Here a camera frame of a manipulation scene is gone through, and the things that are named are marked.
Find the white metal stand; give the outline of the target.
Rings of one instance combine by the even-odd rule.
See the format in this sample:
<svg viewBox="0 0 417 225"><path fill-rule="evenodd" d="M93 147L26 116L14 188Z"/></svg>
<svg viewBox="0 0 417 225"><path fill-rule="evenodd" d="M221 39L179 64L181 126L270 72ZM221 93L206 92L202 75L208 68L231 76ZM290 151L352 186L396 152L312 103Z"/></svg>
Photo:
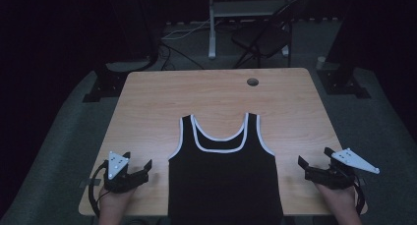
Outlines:
<svg viewBox="0 0 417 225"><path fill-rule="evenodd" d="M216 57L216 18L255 17L272 15L279 7L289 0L256 0L256 1L232 1L215 2L208 0L209 11L209 37L208 57Z"/></svg>

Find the person's left hand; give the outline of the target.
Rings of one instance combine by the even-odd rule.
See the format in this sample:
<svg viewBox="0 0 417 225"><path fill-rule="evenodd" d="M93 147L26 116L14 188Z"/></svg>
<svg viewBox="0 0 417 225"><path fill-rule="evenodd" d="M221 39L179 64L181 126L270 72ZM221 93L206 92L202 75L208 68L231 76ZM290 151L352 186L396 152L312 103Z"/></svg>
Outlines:
<svg viewBox="0 0 417 225"><path fill-rule="evenodd" d="M126 193L115 194L102 188L99 192L99 210L101 216L123 215L128 207L131 197L135 193L132 189Z"/></svg>

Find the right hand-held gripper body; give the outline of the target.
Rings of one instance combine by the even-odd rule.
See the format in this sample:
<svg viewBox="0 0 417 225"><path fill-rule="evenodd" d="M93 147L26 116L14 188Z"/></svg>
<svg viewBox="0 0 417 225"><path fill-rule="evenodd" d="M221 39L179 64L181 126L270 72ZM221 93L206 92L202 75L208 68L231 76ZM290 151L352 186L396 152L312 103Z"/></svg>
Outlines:
<svg viewBox="0 0 417 225"><path fill-rule="evenodd" d="M310 166L309 169L304 170L305 179L332 190L342 190L354 186L357 182L355 169L374 174L381 172L378 167L372 165L350 148L335 151L332 158L329 159L328 169Z"/></svg>

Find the black stand base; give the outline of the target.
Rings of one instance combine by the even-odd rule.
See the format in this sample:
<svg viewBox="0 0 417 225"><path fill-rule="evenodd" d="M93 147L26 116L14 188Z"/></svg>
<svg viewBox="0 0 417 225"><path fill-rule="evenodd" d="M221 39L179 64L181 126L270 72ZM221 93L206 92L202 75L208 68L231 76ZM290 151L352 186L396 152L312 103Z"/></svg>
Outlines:
<svg viewBox="0 0 417 225"><path fill-rule="evenodd" d="M320 81L329 95L355 95L358 99L370 98L368 90L354 78L354 67L340 65L335 70L318 70Z"/></svg>
<svg viewBox="0 0 417 225"><path fill-rule="evenodd" d="M119 97L131 70L119 63L106 63L93 70L96 79L83 102L99 102L102 98Z"/></svg>

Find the person's right hand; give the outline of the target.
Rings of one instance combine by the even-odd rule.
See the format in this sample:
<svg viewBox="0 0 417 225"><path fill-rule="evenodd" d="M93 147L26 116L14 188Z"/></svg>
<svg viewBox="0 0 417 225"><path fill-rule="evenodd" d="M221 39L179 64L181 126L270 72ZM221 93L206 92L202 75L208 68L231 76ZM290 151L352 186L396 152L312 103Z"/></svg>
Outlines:
<svg viewBox="0 0 417 225"><path fill-rule="evenodd" d="M316 188L321 193L333 215L357 214L353 187L332 190L324 185L316 184Z"/></svg>

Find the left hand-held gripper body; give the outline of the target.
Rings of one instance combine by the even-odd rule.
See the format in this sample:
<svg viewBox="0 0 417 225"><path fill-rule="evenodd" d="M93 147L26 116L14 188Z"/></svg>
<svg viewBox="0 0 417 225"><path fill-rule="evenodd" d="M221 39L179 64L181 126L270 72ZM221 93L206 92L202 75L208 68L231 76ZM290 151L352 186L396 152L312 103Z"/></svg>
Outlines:
<svg viewBox="0 0 417 225"><path fill-rule="evenodd" d="M149 173L143 174L141 170L129 174L129 162L130 159L126 160L116 152L110 151L108 153L107 166L104 174L105 189L115 194L122 194L149 180Z"/></svg>

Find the grey tape strip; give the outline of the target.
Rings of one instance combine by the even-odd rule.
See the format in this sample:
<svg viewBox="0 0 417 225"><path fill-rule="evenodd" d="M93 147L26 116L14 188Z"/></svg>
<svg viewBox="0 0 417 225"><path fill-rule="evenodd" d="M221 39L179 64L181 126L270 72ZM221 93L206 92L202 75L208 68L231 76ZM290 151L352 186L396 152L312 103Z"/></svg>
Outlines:
<svg viewBox="0 0 417 225"><path fill-rule="evenodd" d="M82 180L79 183L79 188L80 189L86 188L90 185L90 183L93 183L95 186L99 186L100 185L100 179L94 179L94 180L85 179L85 180Z"/></svg>

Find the black tank top white trim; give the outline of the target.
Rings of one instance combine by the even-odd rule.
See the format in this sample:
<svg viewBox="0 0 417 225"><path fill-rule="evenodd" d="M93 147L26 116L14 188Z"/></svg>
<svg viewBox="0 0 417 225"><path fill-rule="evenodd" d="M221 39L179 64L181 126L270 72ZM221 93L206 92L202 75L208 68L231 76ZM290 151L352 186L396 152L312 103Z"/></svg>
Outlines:
<svg viewBox="0 0 417 225"><path fill-rule="evenodd" d="M275 156L258 115L247 113L239 131L222 140L193 115L180 120L180 133L169 158L171 225L280 225Z"/></svg>

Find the black folding chair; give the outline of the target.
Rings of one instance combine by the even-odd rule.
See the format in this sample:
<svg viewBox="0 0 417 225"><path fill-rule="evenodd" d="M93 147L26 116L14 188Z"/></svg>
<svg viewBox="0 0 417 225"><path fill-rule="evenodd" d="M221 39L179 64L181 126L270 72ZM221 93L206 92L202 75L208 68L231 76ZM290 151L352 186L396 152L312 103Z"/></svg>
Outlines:
<svg viewBox="0 0 417 225"><path fill-rule="evenodd" d="M298 19L308 6L310 0L292 0L275 11L266 20L253 22L251 25L237 29L231 41L244 50L234 69L241 67L249 59L261 60L277 54L288 47L287 65L291 65L292 56L292 23Z"/></svg>

